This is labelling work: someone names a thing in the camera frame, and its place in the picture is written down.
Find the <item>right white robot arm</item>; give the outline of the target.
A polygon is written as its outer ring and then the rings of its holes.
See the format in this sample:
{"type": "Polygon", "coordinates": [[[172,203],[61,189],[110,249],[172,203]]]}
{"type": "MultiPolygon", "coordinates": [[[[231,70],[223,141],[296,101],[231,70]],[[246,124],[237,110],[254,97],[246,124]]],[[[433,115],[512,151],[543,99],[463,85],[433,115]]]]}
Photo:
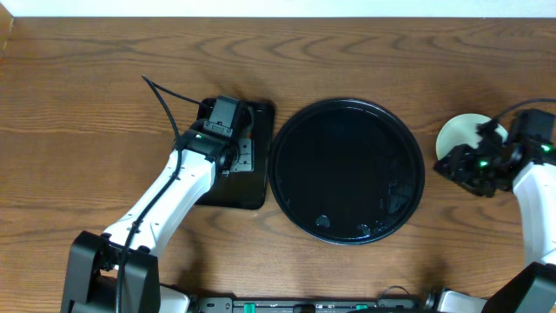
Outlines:
{"type": "Polygon", "coordinates": [[[548,312],[555,304],[555,119],[525,112],[510,130],[477,114],[449,120],[436,139],[434,170],[475,196],[517,198],[525,265],[488,299],[443,290],[437,312],[548,312]]]}

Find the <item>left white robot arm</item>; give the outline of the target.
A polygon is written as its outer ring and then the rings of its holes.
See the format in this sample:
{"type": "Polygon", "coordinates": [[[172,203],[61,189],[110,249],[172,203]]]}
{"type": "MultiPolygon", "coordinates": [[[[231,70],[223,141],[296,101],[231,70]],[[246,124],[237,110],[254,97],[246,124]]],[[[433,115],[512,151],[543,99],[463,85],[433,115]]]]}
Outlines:
{"type": "Polygon", "coordinates": [[[70,247],[63,312],[185,312],[190,297],[160,282],[158,260],[219,174],[253,170],[253,141],[187,131],[160,176],[101,235],[84,231],[70,247]]]}

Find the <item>green plate with three streaks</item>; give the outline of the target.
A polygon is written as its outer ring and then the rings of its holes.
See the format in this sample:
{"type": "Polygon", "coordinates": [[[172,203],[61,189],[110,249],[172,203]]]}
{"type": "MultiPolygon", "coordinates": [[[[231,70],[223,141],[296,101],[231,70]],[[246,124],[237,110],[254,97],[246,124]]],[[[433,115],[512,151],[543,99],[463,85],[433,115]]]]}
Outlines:
{"type": "Polygon", "coordinates": [[[438,160],[446,157],[456,146],[467,144],[477,150],[482,137],[477,134],[477,126],[487,123],[491,117],[467,113],[450,119],[440,130],[436,139],[436,156],[438,160]]]}

